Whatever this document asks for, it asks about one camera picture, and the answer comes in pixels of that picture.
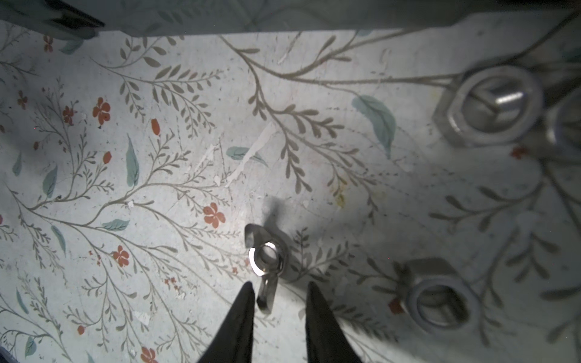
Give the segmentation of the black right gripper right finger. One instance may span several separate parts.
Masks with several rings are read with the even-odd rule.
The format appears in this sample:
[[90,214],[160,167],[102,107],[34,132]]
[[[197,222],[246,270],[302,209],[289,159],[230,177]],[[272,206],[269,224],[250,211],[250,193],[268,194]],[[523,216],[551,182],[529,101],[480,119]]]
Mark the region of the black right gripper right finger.
[[312,281],[308,284],[306,303],[307,361],[362,363],[346,339],[321,290]]

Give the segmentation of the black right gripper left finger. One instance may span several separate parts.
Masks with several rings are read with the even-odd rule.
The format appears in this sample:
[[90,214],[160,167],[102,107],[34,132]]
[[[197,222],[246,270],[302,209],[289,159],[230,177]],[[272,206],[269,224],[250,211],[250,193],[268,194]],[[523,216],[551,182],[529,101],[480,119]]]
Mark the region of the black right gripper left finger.
[[255,292],[251,282],[242,285],[224,321],[199,363],[252,362]]

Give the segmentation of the silver wing nut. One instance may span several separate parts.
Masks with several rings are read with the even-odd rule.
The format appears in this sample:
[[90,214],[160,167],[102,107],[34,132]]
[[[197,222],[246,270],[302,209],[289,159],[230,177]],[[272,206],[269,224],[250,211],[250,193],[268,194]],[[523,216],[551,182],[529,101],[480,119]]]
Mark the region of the silver wing nut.
[[278,281],[287,266],[287,245],[267,228],[247,224],[245,246],[248,248],[248,262],[251,270],[261,279],[257,293],[257,306],[261,313],[269,315],[274,307]]

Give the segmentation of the silver cap nut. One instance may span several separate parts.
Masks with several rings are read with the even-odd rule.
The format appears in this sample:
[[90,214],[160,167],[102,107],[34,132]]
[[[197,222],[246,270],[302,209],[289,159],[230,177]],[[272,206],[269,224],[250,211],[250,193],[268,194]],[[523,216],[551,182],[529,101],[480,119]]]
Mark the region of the silver cap nut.
[[405,262],[396,291],[403,311],[428,334],[461,337],[478,326],[478,296],[443,258]]

